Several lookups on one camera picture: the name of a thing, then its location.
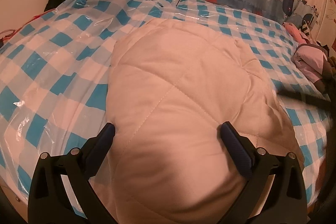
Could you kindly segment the blue white checkered plastic sheet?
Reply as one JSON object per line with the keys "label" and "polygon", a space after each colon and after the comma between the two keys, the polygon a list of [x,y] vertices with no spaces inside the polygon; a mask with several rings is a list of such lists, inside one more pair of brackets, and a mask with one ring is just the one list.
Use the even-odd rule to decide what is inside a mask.
{"label": "blue white checkered plastic sheet", "polygon": [[[1,48],[1,178],[28,205],[40,155],[67,154],[96,137],[106,119],[109,70],[116,41],[153,19],[203,25],[249,45],[288,115],[304,162],[307,205],[322,188],[322,162],[331,115],[279,96],[288,89],[319,96],[291,60],[298,42],[283,25],[204,0],[66,0],[25,25]],[[77,215],[84,217],[67,176],[62,181]]]}

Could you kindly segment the white quilted padded coat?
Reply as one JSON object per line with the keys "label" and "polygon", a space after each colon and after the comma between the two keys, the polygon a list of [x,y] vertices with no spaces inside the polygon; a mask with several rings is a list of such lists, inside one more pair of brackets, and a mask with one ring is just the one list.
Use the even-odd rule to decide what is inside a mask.
{"label": "white quilted padded coat", "polygon": [[248,44],[153,19],[116,41],[106,119],[116,135],[93,188],[118,223],[217,223],[245,185],[218,129],[304,162],[291,121]]}

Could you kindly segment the pink clothes pile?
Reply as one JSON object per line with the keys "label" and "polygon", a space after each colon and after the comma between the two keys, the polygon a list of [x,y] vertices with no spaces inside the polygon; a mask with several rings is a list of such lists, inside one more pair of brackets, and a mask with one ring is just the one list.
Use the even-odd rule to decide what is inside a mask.
{"label": "pink clothes pile", "polygon": [[329,57],[325,48],[306,36],[293,23],[284,22],[282,25],[298,42],[291,60],[320,93],[326,94],[327,85],[335,76],[335,58]]}

